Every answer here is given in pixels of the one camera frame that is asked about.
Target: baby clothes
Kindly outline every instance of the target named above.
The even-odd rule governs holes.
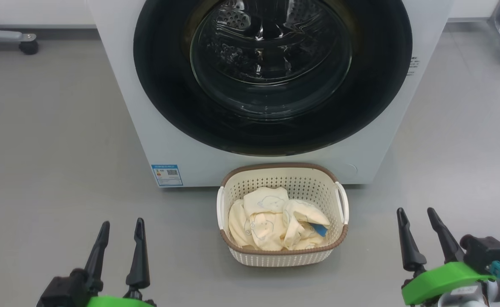
[[[330,223],[316,206],[304,200],[289,200],[286,189],[260,187],[237,200],[229,212],[229,229],[240,246],[280,251],[309,249],[323,242],[309,224]]]
[[[302,239],[312,237],[312,240],[302,243],[305,245],[303,248],[308,245],[316,245],[322,241],[322,237],[314,231],[314,228],[309,223],[322,224],[326,228],[330,225],[324,213],[304,200],[288,200],[283,211],[283,221],[287,225],[284,243],[289,250],[300,249],[299,241]]]

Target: blue label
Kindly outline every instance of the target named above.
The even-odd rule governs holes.
[[[183,186],[178,165],[151,165],[160,187]]]

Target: door glass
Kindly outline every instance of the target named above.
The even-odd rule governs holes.
[[[203,90],[240,116],[294,117],[343,82],[351,33],[320,0],[226,0],[199,25],[191,68]]]

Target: black door rim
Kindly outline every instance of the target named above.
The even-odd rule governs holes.
[[[375,120],[405,81],[412,33],[402,0],[345,0],[355,18],[357,50],[339,89],[292,119],[244,118],[210,99],[193,76],[184,30],[202,2],[210,1],[147,0],[137,21],[133,53],[139,81],[156,109],[176,128],[214,148],[285,156],[330,146]]]

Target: white basket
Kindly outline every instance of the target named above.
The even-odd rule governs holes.
[[[229,210],[235,200],[241,200],[258,187],[283,187],[290,199],[316,204],[331,222],[324,246],[293,251],[242,249],[229,231]],[[348,223],[347,193],[335,176],[319,165],[279,163],[242,167],[229,173],[217,191],[217,225],[221,236],[233,257],[246,266],[304,266],[323,261],[345,239]]]

